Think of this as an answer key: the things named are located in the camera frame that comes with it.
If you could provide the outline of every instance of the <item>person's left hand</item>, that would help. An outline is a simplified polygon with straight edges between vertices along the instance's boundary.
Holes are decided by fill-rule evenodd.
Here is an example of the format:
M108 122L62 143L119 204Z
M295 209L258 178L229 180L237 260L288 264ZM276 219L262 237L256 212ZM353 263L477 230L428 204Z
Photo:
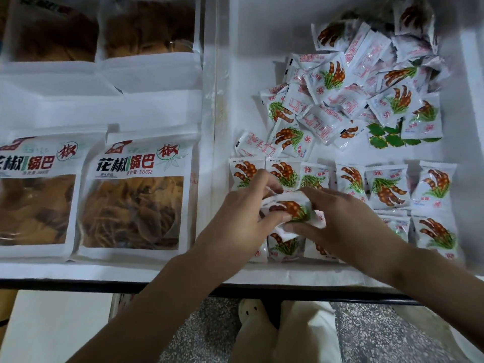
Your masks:
M288 213L275 211L259 221L261 202L273 191L283 191L277 178L258 170L249 187L228 193L195 241L191 251L209 260L211 275L219 283L240 271L277 225L291 220Z

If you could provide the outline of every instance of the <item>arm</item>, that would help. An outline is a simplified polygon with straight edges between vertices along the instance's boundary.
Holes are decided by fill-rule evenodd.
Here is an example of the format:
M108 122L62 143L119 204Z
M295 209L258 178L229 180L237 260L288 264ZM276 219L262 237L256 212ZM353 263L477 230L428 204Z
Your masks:
M362 201L337 191L304 188L326 228L289 223L361 272L415 298L484 351L484 282L439 254L415 248Z
M232 192L193 248L173 258L136 298L83 346L68 363L157 362L174 333L200 302L235 275L276 225L283 211L260 222L260 203L282 192L268 172L258 171L248 188Z

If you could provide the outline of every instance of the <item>speckled floor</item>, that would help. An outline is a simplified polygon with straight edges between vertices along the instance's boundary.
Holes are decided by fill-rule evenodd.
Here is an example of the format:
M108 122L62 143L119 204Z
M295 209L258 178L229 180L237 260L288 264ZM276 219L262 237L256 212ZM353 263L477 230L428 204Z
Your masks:
M208 298L191 314L162 362L227 362L240 328L238 299ZM391 306L331 304L344 363L456 361L443 345L399 317Z

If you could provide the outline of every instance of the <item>pant leg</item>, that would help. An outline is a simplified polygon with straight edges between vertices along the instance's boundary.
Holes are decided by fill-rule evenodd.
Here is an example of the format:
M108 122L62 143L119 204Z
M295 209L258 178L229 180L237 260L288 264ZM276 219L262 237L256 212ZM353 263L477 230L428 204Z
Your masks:
M245 299L239 306L242 322L230 355L230 363L271 362L277 340L277 330L269 321L262 302Z
M327 302L284 301L274 362L342 362L335 311Z

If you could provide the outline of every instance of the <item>forearm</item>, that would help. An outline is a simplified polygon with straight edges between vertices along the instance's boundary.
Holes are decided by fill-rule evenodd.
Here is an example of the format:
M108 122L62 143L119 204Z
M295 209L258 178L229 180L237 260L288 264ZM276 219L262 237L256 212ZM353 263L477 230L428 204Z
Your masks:
M404 262L393 286L484 351L484 282L433 251L413 249Z
M216 286L202 257L194 252L175 257L69 363L157 362L179 326Z

